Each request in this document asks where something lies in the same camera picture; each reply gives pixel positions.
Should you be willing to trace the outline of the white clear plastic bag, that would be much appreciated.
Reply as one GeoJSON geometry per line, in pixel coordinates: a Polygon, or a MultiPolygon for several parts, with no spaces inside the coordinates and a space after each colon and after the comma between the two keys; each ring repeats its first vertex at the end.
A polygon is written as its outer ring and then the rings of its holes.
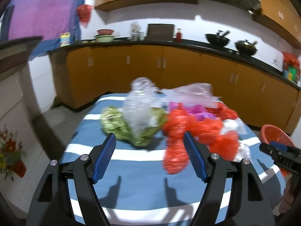
{"type": "Polygon", "coordinates": [[[233,161],[240,162],[244,158],[250,159],[251,151],[249,146],[247,145],[246,141],[240,140],[241,135],[247,134],[243,121],[240,118],[225,119],[222,123],[223,127],[220,130],[221,135],[228,134],[230,131],[234,131],[238,135],[239,146],[233,161]]]}

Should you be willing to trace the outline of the red lined trash basket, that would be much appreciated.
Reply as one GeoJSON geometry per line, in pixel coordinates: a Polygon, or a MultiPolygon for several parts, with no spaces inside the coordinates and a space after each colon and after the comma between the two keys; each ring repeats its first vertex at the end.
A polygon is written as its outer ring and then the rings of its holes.
{"type": "MultiPolygon", "coordinates": [[[[290,139],[290,137],[279,127],[276,127],[271,124],[265,124],[261,127],[260,130],[260,137],[259,137],[261,143],[267,143],[270,144],[272,141],[278,142],[287,146],[294,146],[293,141],[290,139]]],[[[279,168],[280,172],[283,176],[288,176],[289,174],[292,174],[288,172],[285,169],[279,168]]]]}

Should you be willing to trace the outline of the flower decorated white cabinet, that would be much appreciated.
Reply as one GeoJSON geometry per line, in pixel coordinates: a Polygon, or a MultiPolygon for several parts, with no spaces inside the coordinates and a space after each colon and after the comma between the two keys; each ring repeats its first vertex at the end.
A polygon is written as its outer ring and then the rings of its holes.
{"type": "Polygon", "coordinates": [[[13,178],[1,174],[1,212],[8,208],[18,219],[26,219],[44,170],[64,151],[44,116],[56,97],[50,59],[30,59],[41,40],[34,36],[1,43],[1,130],[11,132],[26,152],[13,178]]]}

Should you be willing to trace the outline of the red plastic bag rear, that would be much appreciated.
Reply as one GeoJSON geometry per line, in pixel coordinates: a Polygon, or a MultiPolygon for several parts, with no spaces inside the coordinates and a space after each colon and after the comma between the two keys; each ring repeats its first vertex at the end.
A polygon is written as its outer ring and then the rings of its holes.
{"type": "Polygon", "coordinates": [[[207,108],[207,111],[220,118],[222,121],[226,119],[235,120],[238,118],[237,112],[228,108],[228,106],[222,102],[217,102],[215,108],[207,108]]]}

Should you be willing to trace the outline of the red bag with groceries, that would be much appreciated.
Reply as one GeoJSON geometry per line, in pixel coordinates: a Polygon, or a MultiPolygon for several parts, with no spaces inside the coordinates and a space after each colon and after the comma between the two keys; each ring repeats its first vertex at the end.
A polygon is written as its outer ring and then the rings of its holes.
{"type": "Polygon", "coordinates": [[[297,84],[300,80],[300,61],[295,55],[288,52],[282,52],[282,54],[284,77],[297,84]]]}

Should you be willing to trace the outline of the magenta purple plastic bag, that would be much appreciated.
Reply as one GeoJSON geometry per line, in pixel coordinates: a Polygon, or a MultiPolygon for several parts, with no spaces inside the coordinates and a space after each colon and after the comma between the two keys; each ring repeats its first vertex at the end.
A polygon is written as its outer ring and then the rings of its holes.
{"type": "Polygon", "coordinates": [[[168,105],[168,110],[172,111],[178,109],[179,107],[183,108],[188,115],[192,115],[196,118],[197,121],[202,121],[205,119],[216,119],[216,116],[210,113],[205,107],[202,105],[193,105],[193,106],[185,106],[182,103],[170,102],[168,105]]]}

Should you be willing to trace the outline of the green plastic bag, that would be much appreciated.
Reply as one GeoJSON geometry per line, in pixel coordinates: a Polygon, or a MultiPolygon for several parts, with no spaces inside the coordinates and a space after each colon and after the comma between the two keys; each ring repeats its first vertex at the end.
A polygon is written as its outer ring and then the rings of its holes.
{"type": "Polygon", "coordinates": [[[116,139],[138,148],[147,147],[166,122],[165,110],[157,107],[127,112],[122,108],[108,106],[100,114],[100,123],[105,133],[113,133],[116,139]]]}

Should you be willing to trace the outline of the pinkish bubble wrap sheet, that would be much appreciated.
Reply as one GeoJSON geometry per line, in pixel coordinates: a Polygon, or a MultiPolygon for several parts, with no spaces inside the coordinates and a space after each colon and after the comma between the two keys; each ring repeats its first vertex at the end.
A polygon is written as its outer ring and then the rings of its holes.
{"type": "Polygon", "coordinates": [[[164,100],[168,103],[182,103],[184,106],[202,105],[206,108],[217,108],[219,98],[213,95],[209,83],[193,83],[173,89],[161,89],[164,100]]]}

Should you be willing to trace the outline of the black wok right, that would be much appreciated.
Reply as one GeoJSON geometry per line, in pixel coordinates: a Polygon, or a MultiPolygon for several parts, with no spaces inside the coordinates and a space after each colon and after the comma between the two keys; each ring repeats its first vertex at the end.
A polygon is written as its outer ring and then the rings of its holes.
{"type": "Polygon", "coordinates": [[[245,54],[248,56],[253,56],[257,52],[257,41],[249,42],[248,40],[239,40],[235,42],[235,47],[240,54],[245,54]]]}

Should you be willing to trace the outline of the black wok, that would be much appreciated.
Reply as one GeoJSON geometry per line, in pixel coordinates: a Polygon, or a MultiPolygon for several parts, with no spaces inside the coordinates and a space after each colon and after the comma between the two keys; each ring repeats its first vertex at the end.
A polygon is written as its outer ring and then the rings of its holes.
{"type": "Polygon", "coordinates": [[[217,47],[225,47],[229,43],[229,38],[227,38],[227,35],[230,33],[229,30],[221,31],[218,30],[215,34],[206,34],[207,41],[215,45],[217,47]]]}
{"type": "Polygon", "coordinates": [[[239,40],[235,42],[235,47],[240,54],[245,54],[248,56],[253,56],[257,52],[257,41],[249,42],[248,40],[239,40]]]}

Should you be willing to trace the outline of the clear bubble wrap bag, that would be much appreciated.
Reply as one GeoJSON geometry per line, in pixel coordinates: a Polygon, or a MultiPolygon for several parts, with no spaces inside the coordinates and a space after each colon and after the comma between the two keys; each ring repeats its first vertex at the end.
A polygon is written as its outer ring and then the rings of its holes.
{"type": "Polygon", "coordinates": [[[131,83],[131,90],[123,102],[122,115],[134,138],[141,136],[147,128],[159,126],[159,118],[153,112],[153,108],[159,106],[157,91],[155,84],[146,77],[136,78],[131,83]]]}

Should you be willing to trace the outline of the black wok left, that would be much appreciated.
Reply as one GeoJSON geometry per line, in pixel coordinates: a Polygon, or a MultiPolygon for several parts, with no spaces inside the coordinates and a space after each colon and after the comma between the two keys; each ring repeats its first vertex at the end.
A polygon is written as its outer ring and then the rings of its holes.
{"type": "Polygon", "coordinates": [[[221,31],[218,30],[215,34],[206,34],[207,41],[215,45],[217,47],[225,47],[229,43],[229,38],[227,38],[227,35],[230,33],[229,30],[221,31]]]}

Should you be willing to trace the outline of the wooden lower cabinets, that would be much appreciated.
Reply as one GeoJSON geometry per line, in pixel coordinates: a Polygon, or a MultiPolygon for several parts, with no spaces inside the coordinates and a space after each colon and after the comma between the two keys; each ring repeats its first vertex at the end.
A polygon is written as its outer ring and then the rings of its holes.
{"type": "Polygon", "coordinates": [[[292,134],[300,89],[254,59],[230,58],[168,45],[73,45],[49,52],[59,101],[78,109],[106,92],[126,93],[149,78],[159,88],[209,83],[213,94],[248,125],[275,125],[292,134]]]}

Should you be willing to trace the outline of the wooden upper cabinet right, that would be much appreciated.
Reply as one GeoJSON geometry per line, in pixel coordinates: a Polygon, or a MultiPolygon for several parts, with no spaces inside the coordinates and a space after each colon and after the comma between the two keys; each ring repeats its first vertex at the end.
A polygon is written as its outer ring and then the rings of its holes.
{"type": "Polygon", "coordinates": [[[300,16],[290,0],[260,0],[252,20],[272,30],[300,49],[300,16]]]}

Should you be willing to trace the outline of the red bottle on counter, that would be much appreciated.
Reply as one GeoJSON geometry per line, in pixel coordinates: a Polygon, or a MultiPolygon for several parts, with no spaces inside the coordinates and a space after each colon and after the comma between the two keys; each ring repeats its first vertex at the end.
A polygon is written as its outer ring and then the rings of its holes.
{"type": "Polygon", "coordinates": [[[182,32],[181,29],[178,28],[177,34],[176,34],[176,42],[181,42],[182,41],[182,32]]]}

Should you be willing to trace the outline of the yellow detergent jug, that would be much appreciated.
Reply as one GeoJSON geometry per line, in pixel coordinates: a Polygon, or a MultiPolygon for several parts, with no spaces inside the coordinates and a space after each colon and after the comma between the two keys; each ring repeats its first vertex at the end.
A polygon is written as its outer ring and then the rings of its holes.
{"type": "Polygon", "coordinates": [[[65,47],[70,45],[70,32],[62,33],[60,35],[60,47],[65,47]]]}

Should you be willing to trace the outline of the green and red basins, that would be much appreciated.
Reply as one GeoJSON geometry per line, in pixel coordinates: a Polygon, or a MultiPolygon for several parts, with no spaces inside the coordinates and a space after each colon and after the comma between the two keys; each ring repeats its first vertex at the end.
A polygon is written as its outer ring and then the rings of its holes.
{"type": "Polygon", "coordinates": [[[111,29],[99,29],[97,35],[94,36],[96,42],[108,43],[114,40],[114,30],[111,29]]]}

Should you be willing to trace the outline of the dark cutting board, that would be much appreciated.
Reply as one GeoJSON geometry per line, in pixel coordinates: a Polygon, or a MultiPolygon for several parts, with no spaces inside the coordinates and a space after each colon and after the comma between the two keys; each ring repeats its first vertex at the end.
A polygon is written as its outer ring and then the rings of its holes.
{"type": "Polygon", "coordinates": [[[173,41],[174,24],[148,24],[146,41],[173,41]]]}

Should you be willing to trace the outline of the glass jar with bag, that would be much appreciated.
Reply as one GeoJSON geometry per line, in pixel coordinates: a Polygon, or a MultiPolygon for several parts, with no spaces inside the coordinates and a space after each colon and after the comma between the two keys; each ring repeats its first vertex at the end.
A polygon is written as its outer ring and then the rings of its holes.
{"type": "Polygon", "coordinates": [[[132,41],[144,40],[144,32],[141,31],[141,26],[138,22],[133,22],[130,25],[130,40],[132,41]]]}

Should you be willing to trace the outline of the purple blue curtain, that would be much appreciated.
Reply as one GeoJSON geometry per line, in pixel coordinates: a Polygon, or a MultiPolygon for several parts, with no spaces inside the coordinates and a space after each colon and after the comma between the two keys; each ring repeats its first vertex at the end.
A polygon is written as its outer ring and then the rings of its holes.
{"type": "Polygon", "coordinates": [[[12,0],[1,20],[1,42],[41,36],[30,59],[47,55],[60,47],[61,35],[70,34],[69,41],[81,39],[77,8],[85,0],[12,0]]]}

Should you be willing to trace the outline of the hanging red plastic bag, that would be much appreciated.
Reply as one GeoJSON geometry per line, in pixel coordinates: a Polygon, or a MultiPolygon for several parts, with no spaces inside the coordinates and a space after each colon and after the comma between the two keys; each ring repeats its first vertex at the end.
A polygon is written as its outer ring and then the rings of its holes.
{"type": "Polygon", "coordinates": [[[93,6],[87,4],[82,4],[77,7],[78,17],[81,25],[84,28],[87,28],[90,23],[92,10],[93,10],[93,6]]]}

